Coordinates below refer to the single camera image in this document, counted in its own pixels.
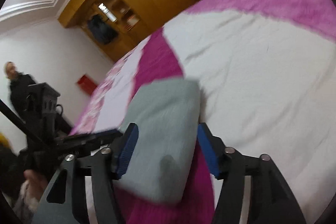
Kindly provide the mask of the person's left hand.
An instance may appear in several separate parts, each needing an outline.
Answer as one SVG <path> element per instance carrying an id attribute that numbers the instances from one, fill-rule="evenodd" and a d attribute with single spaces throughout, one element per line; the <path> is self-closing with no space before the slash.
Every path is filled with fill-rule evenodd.
<path id="1" fill-rule="evenodd" d="M 27 189 L 30 197 L 40 201 L 48 185 L 48 181 L 43 175 L 30 169 L 24 171 L 24 176 L 25 179 L 28 181 Z"/>

